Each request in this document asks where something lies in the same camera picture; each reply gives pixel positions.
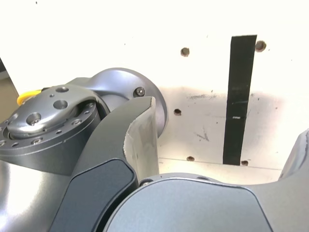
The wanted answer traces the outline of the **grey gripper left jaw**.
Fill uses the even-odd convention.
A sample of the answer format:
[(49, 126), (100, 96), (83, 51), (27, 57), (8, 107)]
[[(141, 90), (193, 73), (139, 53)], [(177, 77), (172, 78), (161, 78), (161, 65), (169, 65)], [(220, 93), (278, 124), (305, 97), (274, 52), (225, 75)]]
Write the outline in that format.
[(159, 173), (154, 97), (127, 101), (95, 128), (73, 170), (52, 232), (100, 232), (139, 182)]

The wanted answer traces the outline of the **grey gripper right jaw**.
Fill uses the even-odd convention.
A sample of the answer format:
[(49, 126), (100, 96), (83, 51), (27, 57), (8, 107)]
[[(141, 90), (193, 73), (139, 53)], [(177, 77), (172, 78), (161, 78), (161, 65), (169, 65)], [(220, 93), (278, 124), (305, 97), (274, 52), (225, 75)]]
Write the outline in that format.
[(106, 232), (306, 232), (309, 229), (309, 133), (301, 133), (280, 178), (231, 185), (160, 179), (131, 193)]

